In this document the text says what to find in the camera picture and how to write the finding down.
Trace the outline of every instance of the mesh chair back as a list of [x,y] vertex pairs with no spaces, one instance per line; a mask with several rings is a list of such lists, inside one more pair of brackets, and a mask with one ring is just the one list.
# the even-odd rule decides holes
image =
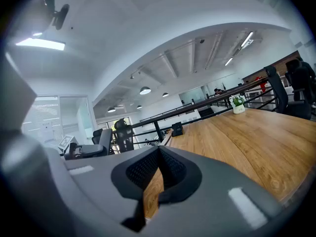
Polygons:
[[308,73],[308,69],[300,67],[291,74],[291,81],[293,89],[304,89],[304,97],[309,104],[315,100],[315,94],[312,90],[312,80]]
[[279,75],[277,74],[277,70],[274,66],[267,66],[265,67],[266,73],[268,75],[269,83],[271,84],[274,94],[277,97],[278,100],[278,107],[277,111],[278,113],[284,113],[287,103],[288,103],[288,96],[287,93],[283,87],[283,84],[281,82],[281,79]]
[[131,125],[127,125],[124,119],[120,119],[114,125],[117,132],[118,146],[120,152],[134,150],[133,130]]
[[102,129],[96,130],[93,132],[93,137],[92,137],[92,142],[94,145],[99,144],[100,142],[100,138],[101,138],[101,134],[102,134]]

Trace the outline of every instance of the window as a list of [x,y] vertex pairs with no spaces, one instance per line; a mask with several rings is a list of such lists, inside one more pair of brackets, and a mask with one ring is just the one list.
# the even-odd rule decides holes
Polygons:
[[56,148],[63,138],[58,97],[37,97],[21,129],[46,147]]

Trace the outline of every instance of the ceiling beam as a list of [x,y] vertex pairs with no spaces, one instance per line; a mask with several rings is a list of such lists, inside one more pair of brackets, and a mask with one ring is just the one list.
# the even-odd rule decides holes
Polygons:
[[147,77],[153,79],[154,81],[158,82],[159,84],[164,84],[163,81],[157,79],[156,77],[153,77],[151,74],[149,74],[146,70],[143,70],[144,67],[142,67],[141,69],[141,73],[143,73],[144,75],[146,75]]
[[195,58],[195,52],[196,52],[196,40],[192,39],[189,42],[191,42],[191,45],[189,45],[190,50],[190,67],[189,71],[190,73],[194,72],[194,58]]
[[223,32],[218,33],[218,34],[215,36],[215,40],[214,40],[213,46],[212,46],[212,48],[211,48],[211,52],[209,53],[207,62],[206,62],[206,64],[205,64],[205,69],[208,69],[208,68],[211,67],[211,65],[212,65],[212,63],[213,63],[213,60],[214,60],[214,58],[215,58],[215,56],[216,56],[216,53],[217,53],[217,51],[218,51],[219,44],[221,43],[222,36],[223,36]]
[[118,84],[117,87],[121,87],[121,88],[125,88],[125,89],[133,89],[133,87],[131,87],[131,86],[125,86],[125,85],[121,85],[121,84]]
[[165,62],[165,64],[167,65],[167,67],[169,68],[170,72],[172,73],[172,76],[174,78],[177,78],[177,73],[175,72],[173,66],[171,65],[167,55],[165,53],[160,54],[162,56],[162,60]]

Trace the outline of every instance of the office chair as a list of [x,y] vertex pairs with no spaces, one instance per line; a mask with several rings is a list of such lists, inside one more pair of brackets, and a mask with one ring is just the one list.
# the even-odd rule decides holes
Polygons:
[[134,150],[133,130],[131,125],[127,125],[124,119],[120,119],[114,125],[116,129],[117,142],[121,153]]
[[92,137],[92,142],[93,144],[99,144],[100,138],[101,138],[101,134],[102,134],[102,130],[103,129],[99,129],[93,132],[93,137]]
[[[294,102],[288,101],[287,93],[283,87],[281,79],[277,74],[274,66],[265,67],[268,75],[269,83],[271,84],[274,94],[277,97],[277,113],[282,113],[290,116],[295,116],[302,119],[311,119],[311,106],[306,100]],[[293,90],[293,93],[303,91],[304,89]]]
[[112,129],[101,131],[99,143],[96,145],[78,145],[71,142],[64,153],[65,160],[108,156],[111,151]]
[[[286,63],[286,78],[290,81],[294,90],[304,89],[304,98],[311,105],[315,101],[315,92],[313,83],[308,72],[308,68],[303,67],[298,59]],[[294,93],[294,100],[300,100],[300,93]]]

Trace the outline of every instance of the wooden desk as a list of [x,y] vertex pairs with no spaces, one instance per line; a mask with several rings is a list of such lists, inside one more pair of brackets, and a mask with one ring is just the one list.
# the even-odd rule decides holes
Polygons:
[[[167,146],[221,160],[260,184],[277,199],[290,196],[316,162],[316,122],[256,109],[233,111],[185,125]],[[144,191],[146,217],[163,191],[158,170]]]

